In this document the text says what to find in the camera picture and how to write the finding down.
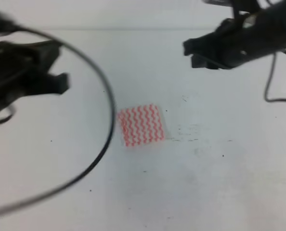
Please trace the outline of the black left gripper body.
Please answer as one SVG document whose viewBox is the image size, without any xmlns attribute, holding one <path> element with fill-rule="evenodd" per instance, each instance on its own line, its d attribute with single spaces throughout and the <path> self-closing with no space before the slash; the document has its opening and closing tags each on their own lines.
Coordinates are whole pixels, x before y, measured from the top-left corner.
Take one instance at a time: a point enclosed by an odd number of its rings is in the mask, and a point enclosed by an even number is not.
<svg viewBox="0 0 286 231">
<path fill-rule="evenodd" d="M 0 42 L 0 111 L 25 97 L 25 83 L 48 73 L 60 55 L 61 45 L 48 40 L 30 44 Z"/>
</svg>

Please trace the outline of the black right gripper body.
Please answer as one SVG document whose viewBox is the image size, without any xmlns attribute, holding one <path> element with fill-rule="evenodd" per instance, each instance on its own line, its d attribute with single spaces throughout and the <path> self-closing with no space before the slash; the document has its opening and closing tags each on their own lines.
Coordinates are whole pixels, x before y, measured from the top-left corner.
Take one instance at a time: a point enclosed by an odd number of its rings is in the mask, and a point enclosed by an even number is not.
<svg viewBox="0 0 286 231">
<path fill-rule="evenodd" d="M 253 27 L 256 15 L 224 19 L 212 34 L 210 69 L 232 69 L 256 59 Z"/>
</svg>

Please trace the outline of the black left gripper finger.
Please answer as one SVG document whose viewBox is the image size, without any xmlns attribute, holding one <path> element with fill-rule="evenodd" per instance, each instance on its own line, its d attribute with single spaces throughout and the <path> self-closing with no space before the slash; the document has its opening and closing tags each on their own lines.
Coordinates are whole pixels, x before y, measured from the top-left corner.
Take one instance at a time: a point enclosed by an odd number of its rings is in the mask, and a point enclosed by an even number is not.
<svg viewBox="0 0 286 231">
<path fill-rule="evenodd" d="M 45 94 L 62 95 L 70 88 L 67 73 L 51 75 L 38 73 L 25 83 L 25 96 Z"/>
</svg>

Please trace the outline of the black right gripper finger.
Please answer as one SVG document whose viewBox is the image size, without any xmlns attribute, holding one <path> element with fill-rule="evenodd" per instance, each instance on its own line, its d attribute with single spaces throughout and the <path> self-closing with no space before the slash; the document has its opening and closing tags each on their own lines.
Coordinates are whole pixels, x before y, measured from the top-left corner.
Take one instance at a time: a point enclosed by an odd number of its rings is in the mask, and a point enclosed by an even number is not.
<svg viewBox="0 0 286 231">
<path fill-rule="evenodd" d="M 183 42 L 184 56 L 198 54 L 204 57 L 216 57 L 217 34 L 214 32 L 199 38 L 190 38 Z"/>
<path fill-rule="evenodd" d="M 196 54 L 193 54 L 191 56 L 191 67 L 192 68 L 205 68 L 205 69 L 210 69 L 210 70 L 219 69 L 217 65 L 212 64 L 209 61 L 206 61 L 205 59 L 197 56 Z"/>
</svg>

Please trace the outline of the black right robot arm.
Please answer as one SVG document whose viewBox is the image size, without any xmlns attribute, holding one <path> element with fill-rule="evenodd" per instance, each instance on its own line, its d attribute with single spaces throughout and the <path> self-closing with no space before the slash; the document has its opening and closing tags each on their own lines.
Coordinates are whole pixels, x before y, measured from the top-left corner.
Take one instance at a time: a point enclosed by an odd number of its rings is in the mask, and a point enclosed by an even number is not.
<svg viewBox="0 0 286 231">
<path fill-rule="evenodd" d="M 256 0 L 219 0 L 230 6 L 227 18 L 211 33 L 183 43 L 193 68 L 232 69 L 286 49 L 286 0 L 261 8 Z"/>
</svg>

